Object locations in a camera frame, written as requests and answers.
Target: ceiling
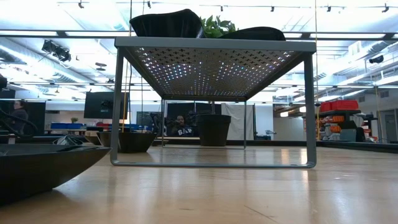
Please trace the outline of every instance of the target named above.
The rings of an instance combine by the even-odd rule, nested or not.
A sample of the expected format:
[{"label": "ceiling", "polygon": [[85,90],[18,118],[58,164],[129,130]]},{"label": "ceiling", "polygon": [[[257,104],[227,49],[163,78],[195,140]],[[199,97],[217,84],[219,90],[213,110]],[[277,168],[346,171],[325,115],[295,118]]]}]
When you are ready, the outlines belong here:
[{"label": "ceiling", "polygon": [[[240,29],[269,26],[283,32],[398,32],[398,1],[317,1],[316,13],[313,0],[310,1],[0,1],[0,34],[2,30],[89,30],[127,31],[130,13],[132,17],[152,13],[173,12],[189,8],[201,17],[219,15],[222,20],[231,20]],[[56,57],[42,51],[44,40],[69,49],[70,62],[60,63]],[[8,77],[16,90],[29,90],[40,99],[84,99],[86,91],[112,91],[111,85],[93,86],[76,83],[107,83],[114,79],[116,69],[116,48],[113,39],[63,39],[0,37],[0,73]],[[319,40],[314,55],[314,84],[319,85],[318,98],[328,96],[352,97],[359,90],[351,85],[371,86],[395,85],[395,64],[398,58],[395,40]],[[15,61],[1,60],[8,54]],[[384,56],[383,63],[371,64],[368,59]],[[95,63],[106,64],[105,71],[99,71]],[[129,80],[129,68],[124,68]],[[140,75],[133,69],[132,83],[140,83]],[[32,82],[44,82],[34,85]],[[303,65],[300,64],[285,76],[274,82],[250,101],[274,101],[279,103],[303,102]],[[144,100],[159,100],[153,91],[145,91]]]}]

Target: perforated tabletop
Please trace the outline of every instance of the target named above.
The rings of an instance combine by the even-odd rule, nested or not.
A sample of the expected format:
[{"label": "perforated tabletop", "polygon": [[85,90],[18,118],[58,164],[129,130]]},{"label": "perforated tabletop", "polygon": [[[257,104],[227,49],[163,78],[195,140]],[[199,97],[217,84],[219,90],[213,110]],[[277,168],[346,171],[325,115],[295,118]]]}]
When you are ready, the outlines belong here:
[{"label": "perforated tabletop", "polygon": [[117,37],[165,100],[246,101],[316,51],[313,42]]}]

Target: green plant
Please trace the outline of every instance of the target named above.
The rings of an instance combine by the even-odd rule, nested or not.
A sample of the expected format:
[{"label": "green plant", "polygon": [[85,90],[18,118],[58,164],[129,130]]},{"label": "green plant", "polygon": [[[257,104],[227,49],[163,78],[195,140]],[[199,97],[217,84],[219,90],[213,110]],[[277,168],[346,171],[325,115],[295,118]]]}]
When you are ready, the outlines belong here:
[{"label": "green plant", "polygon": [[77,122],[79,120],[79,118],[70,118],[70,121],[72,122],[72,123],[75,123],[75,122]]},{"label": "green plant", "polygon": [[210,16],[207,20],[206,18],[200,18],[200,20],[207,38],[218,38],[236,31],[235,24],[231,21],[221,21],[220,16],[216,16],[215,20],[213,20],[213,16]]}]

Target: orange object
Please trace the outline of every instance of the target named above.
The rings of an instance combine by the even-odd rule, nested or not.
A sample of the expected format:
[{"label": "orange object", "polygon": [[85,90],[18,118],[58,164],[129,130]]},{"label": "orange object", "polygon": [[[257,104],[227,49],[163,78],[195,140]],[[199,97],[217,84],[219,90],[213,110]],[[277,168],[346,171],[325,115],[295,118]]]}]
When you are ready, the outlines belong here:
[{"label": "orange object", "polygon": [[336,100],[331,102],[331,110],[358,110],[359,105],[356,100]]},{"label": "orange object", "polygon": [[333,116],[331,122],[343,122],[344,116]]},{"label": "orange object", "polygon": [[341,128],[340,126],[330,126],[330,131],[333,133],[340,133]]},{"label": "orange object", "polygon": [[320,112],[331,111],[331,102],[323,102],[321,103]]}]

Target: blue bin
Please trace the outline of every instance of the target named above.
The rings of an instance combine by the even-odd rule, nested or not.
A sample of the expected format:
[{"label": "blue bin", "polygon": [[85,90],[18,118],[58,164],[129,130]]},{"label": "blue bin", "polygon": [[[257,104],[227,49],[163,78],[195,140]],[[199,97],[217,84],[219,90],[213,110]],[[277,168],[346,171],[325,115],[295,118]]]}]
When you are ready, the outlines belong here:
[{"label": "blue bin", "polygon": [[67,124],[67,129],[81,129],[83,124],[81,123],[69,123]]},{"label": "blue bin", "polygon": [[51,129],[67,129],[67,123],[51,123]]}]

